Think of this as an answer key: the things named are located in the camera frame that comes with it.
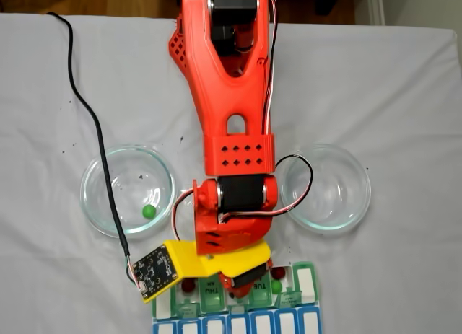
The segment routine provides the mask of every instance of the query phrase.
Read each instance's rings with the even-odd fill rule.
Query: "black circuit board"
[[[165,245],[160,245],[156,250],[144,256],[133,267],[144,299],[150,298],[178,278]]]

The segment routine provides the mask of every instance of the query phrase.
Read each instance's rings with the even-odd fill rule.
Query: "pill organizer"
[[[249,295],[232,298],[218,276],[178,284],[152,301],[153,334],[322,334],[315,268],[284,266],[277,280],[265,274]]]

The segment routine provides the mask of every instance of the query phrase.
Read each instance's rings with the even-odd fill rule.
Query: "glass bowl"
[[[106,150],[118,215],[127,237],[161,224],[176,197],[175,179],[167,162],[143,145],[121,145]],[[143,217],[145,205],[156,208],[153,219]],[[80,205],[90,223],[103,234],[118,237],[109,207],[101,157],[94,159],[82,178]]]
[[[313,167],[313,185],[303,202],[289,212],[312,232],[340,234],[356,226],[370,203],[370,181],[361,164],[347,150],[314,144],[300,151]],[[298,161],[283,169],[281,197],[286,206],[302,195],[310,170]]]

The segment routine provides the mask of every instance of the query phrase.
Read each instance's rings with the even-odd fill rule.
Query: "white fabric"
[[[77,86],[106,145],[145,141],[170,160],[182,188],[203,180],[199,121],[167,52],[174,21],[69,21]],[[79,207],[97,140],[69,86],[66,27],[53,17],[0,14],[0,37],[0,332],[149,333],[150,307],[126,280],[118,241],[92,229]],[[338,144],[372,183],[367,217],[345,237],[275,219],[267,236],[274,262],[315,263],[326,333],[459,333],[455,34],[281,25],[274,65],[277,157],[312,142]],[[183,234],[190,223],[179,223]],[[165,226],[132,242],[132,259],[168,237]]]

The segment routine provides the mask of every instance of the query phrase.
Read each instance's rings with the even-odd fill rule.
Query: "green bead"
[[[282,284],[279,280],[271,280],[271,291],[273,294],[279,294],[282,292]]]
[[[143,208],[143,216],[146,219],[153,219],[154,216],[156,216],[156,207],[152,206],[151,204],[148,204],[147,206],[144,206],[144,208]]]

